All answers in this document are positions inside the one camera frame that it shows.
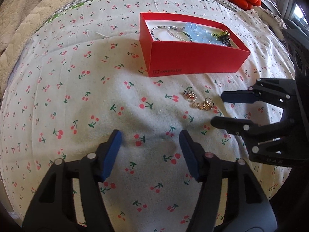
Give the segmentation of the small gold earring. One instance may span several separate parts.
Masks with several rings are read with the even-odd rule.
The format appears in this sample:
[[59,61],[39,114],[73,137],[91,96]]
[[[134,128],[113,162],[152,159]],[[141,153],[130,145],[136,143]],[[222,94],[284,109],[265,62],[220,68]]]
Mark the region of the small gold earring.
[[194,107],[194,108],[198,108],[198,109],[203,109],[203,105],[201,104],[201,103],[199,103],[199,102],[193,102],[192,103],[192,107]]

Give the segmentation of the white plush toy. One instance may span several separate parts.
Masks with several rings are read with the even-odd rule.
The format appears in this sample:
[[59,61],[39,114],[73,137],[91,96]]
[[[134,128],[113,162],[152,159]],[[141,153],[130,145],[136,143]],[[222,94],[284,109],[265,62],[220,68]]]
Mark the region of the white plush toy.
[[276,14],[268,9],[263,9],[260,6],[254,6],[253,9],[258,14],[259,18],[274,32],[274,34],[283,41],[282,30],[286,29],[284,21]]

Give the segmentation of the red open cardboard box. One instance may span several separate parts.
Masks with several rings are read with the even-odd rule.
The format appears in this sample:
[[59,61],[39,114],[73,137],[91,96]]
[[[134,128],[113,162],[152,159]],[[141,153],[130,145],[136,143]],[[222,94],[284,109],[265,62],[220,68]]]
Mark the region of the red open cardboard box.
[[[155,26],[178,26],[195,23],[209,32],[228,31],[231,46],[189,43],[173,38]],[[189,15],[140,13],[139,42],[149,77],[180,74],[237,72],[250,55],[246,45],[222,23]]]

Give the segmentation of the cherry print bed sheet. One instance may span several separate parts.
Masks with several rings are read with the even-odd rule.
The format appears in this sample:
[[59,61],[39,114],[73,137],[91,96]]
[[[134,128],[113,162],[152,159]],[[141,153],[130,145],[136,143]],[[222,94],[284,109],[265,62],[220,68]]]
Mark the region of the cherry print bed sheet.
[[[99,185],[116,231],[185,231],[200,184],[189,175],[179,132],[223,160],[247,159],[240,137],[210,125],[214,116],[266,125],[281,110],[265,103],[225,104],[223,91],[258,78],[292,78],[286,48],[255,11],[202,17],[225,24],[248,47],[236,73],[150,78],[139,44],[143,8],[105,0],[45,23],[28,41],[1,106],[1,175],[10,203],[24,218],[57,158],[79,160],[118,129],[113,172]],[[192,107],[199,102],[203,109]]]

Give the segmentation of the beige fleece blanket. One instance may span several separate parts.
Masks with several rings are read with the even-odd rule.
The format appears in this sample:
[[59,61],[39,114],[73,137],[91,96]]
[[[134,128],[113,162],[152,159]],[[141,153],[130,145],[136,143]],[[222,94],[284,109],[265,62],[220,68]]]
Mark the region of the beige fleece blanket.
[[1,96],[31,36],[74,0],[4,0],[1,3]]

